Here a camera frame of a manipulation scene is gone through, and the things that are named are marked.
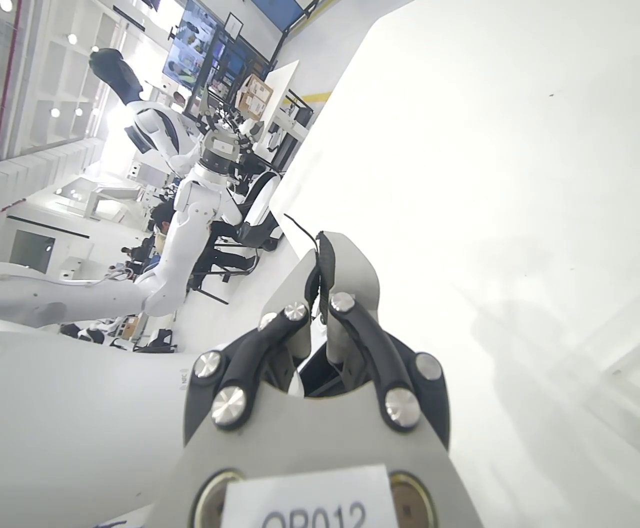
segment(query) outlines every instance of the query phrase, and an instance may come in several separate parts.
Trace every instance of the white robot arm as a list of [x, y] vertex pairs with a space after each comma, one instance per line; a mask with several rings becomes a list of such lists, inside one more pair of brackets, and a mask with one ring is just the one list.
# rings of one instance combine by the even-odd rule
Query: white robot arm
[[0, 319], [39, 328], [140, 312], [163, 316], [176, 310], [209, 238], [211, 221], [224, 218], [238, 225], [242, 220], [227, 190], [225, 170], [237, 157], [234, 137], [215, 129], [203, 140], [203, 156], [176, 193], [176, 212], [156, 267], [135, 282], [78, 281], [56, 280], [24, 266], [0, 263]]

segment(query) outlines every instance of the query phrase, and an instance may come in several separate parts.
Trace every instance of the cardboard box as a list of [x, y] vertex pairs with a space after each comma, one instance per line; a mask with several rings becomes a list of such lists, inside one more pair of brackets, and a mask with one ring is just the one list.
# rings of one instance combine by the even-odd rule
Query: cardboard box
[[251, 74], [236, 94], [236, 108], [245, 119], [260, 121], [272, 93], [258, 76]]
[[136, 327], [138, 325], [137, 317], [128, 318], [127, 322], [124, 324], [124, 329], [122, 330], [122, 338], [130, 339], [133, 333], [136, 331]]

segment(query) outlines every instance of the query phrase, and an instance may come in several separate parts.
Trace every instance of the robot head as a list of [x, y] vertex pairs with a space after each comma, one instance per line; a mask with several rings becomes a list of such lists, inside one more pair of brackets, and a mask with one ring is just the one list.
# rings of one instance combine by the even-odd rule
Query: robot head
[[139, 101], [142, 85], [117, 49], [103, 48], [89, 57], [89, 67], [107, 83], [124, 104]]

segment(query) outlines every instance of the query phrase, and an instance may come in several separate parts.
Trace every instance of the white shelving unit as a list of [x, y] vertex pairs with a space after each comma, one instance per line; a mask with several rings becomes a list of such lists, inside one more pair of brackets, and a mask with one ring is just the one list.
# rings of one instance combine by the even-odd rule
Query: white shelving unit
[[[29, 134], [31, 147], [81, 139], [90, 131], [102, 83], [89, 69], [89, 55], [93, 46], [112, 46], [116, 30], [113, 16], [92, 0], [60, 3], [49, 21], [50, 39]], [[71, 33], [77, 37], [73, 45], [67, 39]], [[51, 116], [53, 108], [60, 111], [59, 117]]]

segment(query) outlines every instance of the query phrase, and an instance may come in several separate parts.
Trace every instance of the white table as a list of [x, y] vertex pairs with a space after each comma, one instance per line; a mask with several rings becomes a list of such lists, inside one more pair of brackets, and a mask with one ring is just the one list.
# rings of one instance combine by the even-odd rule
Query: white table
[[282, 102], [289, 92], [289, 87], [296, 75], [299, 62], [294, 61], [269, 72], [264, 80], [265, 84], [273, 90], [273, 93], [262, 113], [262, 121], [264, 122], [262, 138], [254, 144], [253, 151], [267, 161], [271, 161], [275, 156], [275, 152], [269, 152], [267, 148], [271, 137], [268, 134], [268, 130], [273, 123], [276, 123], [287, 134], [290, 134], [300, 142], [304, 141], [308, 134], [308, 130], [304, 126], [290, 118], [282, 109]]
[[451, 455], [493, 528], [638, 519], [634, 439], [589, 395], [640, 342], [640, 4], [575, 5], [379, 20], [271, 201], [300, 257], [285, 212], [349, 236], [383, 327], [441, 360]]

